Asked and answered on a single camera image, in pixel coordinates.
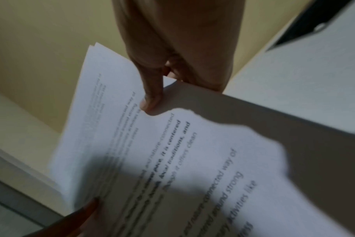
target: printed page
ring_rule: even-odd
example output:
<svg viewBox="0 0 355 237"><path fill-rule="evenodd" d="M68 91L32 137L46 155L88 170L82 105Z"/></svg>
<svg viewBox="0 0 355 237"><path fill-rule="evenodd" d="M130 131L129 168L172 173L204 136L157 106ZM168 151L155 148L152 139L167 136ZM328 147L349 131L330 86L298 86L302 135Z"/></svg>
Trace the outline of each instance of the printed page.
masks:
<svg viewBox="0 0 355 237"><path fill-rule="evenodd" d="M169 78L165 85L162 104L146 114L133 64L89 48L51 166L73 209L100 197L89 236L355 232L311 188L327 180L304 160L334 161L349 148L355 159L355 137Z"/></svg>

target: beige wall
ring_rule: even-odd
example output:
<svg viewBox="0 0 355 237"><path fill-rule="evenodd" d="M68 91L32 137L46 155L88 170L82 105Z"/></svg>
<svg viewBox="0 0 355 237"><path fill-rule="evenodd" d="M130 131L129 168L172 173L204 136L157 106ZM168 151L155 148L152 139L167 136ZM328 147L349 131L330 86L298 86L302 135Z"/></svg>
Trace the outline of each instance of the beige wall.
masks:
<svg viewBox="0 0 355 237"><path fill-rule="evenodd" d="M234 72L307 2L247 1ZM95 42L125 56L110 0L0 0L0 92L60 132Z"/></svg>

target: stack of paper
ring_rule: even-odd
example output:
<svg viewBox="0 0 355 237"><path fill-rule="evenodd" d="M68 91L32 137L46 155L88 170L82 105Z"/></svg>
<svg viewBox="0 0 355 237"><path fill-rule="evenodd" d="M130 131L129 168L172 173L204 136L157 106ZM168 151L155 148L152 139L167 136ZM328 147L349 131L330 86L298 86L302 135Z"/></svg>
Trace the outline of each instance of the stack of paper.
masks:
<svg viewBox="0 0 355 237"><path fill-rule="evenodd" d="M101 198L89 235L355 233L355 136L169 78L165 85L146 114L133 64L89 48L52 164L73 208Z"/></svg>

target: fingernail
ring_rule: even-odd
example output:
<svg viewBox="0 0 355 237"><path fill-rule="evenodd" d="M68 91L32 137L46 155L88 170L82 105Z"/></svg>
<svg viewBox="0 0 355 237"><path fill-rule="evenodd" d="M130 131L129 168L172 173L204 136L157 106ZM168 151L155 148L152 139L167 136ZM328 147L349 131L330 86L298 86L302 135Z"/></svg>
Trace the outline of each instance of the fingernail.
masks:
<svg viewBox="0 0 355 237"><path fill-rule="evenodd" d="M99 198L93 198L87 205L84 206L84 210L86 213L92 214L99 205Z"/></svg>
<svg viewBox="0 0 355 237"><path fill-rule="evenodd" d="M140 102L140 109L141 110L146 110L147 109L147 102L145 100L145 98L143 98Z"/></svg>

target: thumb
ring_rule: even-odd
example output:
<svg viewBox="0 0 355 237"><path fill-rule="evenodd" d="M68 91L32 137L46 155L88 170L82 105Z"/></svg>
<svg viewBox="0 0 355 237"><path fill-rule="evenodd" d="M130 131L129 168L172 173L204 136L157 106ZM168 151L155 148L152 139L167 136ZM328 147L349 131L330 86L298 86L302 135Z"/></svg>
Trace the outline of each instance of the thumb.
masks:
<svg viewBox="0 0 355 237"><path fill-rule="evenodd" d="M163 97L163 70L162 68L148 68L135 60L145 90L145 98L140 102L140 109L145 112L153 109Z"/></svg>

